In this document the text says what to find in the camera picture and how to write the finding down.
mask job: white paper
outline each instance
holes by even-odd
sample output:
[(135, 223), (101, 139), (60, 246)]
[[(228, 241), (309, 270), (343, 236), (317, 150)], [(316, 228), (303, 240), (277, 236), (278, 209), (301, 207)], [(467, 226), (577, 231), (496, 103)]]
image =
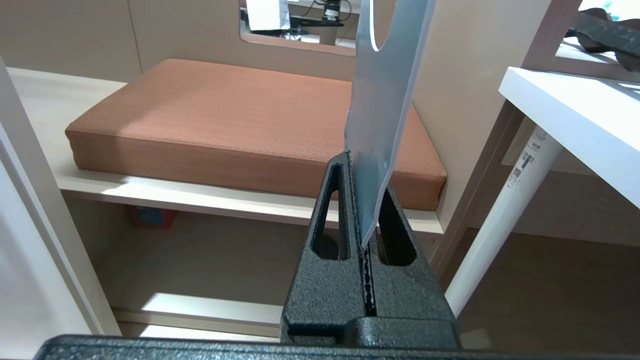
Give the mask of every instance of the white paper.
[(291, 27), (287, 0), (246, 0), (246, 12), (252, 31)]

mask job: seat cushion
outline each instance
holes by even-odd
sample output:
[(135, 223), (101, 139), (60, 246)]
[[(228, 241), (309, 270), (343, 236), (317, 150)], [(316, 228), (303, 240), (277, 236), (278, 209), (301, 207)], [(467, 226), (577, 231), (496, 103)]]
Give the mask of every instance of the seat cushion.
[[(344, 150), (351, 83), (165, 60), (71, 123), (85, 170), (316, 197)], [(391, 183), (405, 208), (435, 210), (446, 178), (409, 111)]]

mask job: floor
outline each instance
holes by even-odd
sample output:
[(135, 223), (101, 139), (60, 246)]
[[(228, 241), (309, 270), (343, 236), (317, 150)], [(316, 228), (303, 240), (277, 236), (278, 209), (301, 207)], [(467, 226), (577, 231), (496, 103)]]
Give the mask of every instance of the floor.
[(640, 247), (512, 234), (458, 320), (484, 350), (640, 354), (639, 304)]

